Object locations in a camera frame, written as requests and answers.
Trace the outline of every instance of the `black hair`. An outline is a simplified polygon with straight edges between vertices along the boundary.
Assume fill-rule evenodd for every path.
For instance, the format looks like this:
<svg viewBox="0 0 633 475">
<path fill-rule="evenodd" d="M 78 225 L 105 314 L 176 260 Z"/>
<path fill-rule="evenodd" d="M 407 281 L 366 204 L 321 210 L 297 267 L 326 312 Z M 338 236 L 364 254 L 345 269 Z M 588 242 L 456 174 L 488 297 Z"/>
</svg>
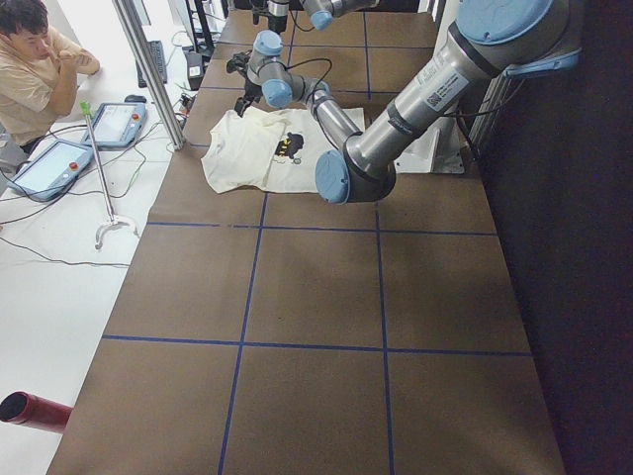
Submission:
<svg viewBox="0 0 633 475">
<path fill-rule="evenodd" d="M 8 36 L 27 30 L 39 35 L 48 28 L 47 15 L 42 0 L 0 0 L 0 33 Z"/>
</svg>

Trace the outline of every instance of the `white cloth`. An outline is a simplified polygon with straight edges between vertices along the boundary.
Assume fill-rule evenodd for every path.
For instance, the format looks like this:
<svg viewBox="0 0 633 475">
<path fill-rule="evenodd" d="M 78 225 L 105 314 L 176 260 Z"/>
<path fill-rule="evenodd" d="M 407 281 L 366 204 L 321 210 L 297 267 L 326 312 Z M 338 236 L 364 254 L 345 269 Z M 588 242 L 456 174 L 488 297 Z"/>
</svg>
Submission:
<svg viewBox="0 0 633 475">
<path fill-rule="evenodd" d="M 345 113 L 365 130 L 362 108 Z M 243 117 L 225 112 L 211 129 L 211 146 L 202 164 L 218 193 L 247 185 L 276 193 L 315 193 L 317 160 L 331 149 L 309 111 L 250 107 Z"/>
</svg>

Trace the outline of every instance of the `t-shirt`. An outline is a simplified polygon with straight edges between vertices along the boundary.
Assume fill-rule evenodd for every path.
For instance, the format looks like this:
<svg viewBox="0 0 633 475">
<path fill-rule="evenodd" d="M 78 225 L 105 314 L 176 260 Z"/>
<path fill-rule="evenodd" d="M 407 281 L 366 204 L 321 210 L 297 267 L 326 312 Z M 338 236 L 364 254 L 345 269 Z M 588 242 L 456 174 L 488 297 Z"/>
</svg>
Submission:
<svg viewBox="0 0 633 475">
<path fill-rule="evenodd" d="M 365 130 L 362 108 L 344 112 L 360 131 Z M 211 140 L 202 164 L 217 193 L 239 186 L 275 193 L 316 193 L 318 159 L 333 149 L 305 109 L 264 112 L 249 107 L 243 117 L 226 111 L 211 129 Z"/>
<path fill-rule="evenodd" d="M 59 54 L 81 47 L 48 27 L 50 48 Z M 24 59 L 13 47 L 0 40 L 0 123 L 18 145 L 45 135 L 59 117 L 46 106 L 59 79 L 50 57 Z"/>
</svg>

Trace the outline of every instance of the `tablet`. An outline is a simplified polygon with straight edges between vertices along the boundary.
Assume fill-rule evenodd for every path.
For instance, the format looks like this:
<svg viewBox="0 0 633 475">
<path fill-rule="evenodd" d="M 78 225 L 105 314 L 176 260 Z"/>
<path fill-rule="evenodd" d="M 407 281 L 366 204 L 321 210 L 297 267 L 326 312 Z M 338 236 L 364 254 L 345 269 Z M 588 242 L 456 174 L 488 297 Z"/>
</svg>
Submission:
<svg viewBox="0 0 633 475">
<path fill-rule="evenodd" d="M 93 156 L 91 146 L 57 140 L 28 162 L 7 186 L 34 200 L 51 200 L 72 186 Z"/>
<path fill-rule="evenodd" d="M 92 129 L 99 149 L 122 149 L 138 137 L 147 110 L 142 102 L 105 102 L 99 106 L 92 120 Z M 81 143 L 92 145 L 89 134 Z"/>
</svg>

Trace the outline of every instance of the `red cylinder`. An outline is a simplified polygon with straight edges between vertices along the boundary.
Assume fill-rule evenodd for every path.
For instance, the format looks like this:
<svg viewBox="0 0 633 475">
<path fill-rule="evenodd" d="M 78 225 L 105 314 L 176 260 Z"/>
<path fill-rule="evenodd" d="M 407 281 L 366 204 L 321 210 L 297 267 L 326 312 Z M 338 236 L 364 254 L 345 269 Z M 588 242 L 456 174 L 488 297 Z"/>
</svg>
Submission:
<svg viewBox="0 0 633 475">
<path fill-rule="evenodd" d="M 72 408 L 19 391 L 0 404 L 0 421 L 63 433 Z"/>
</svg>

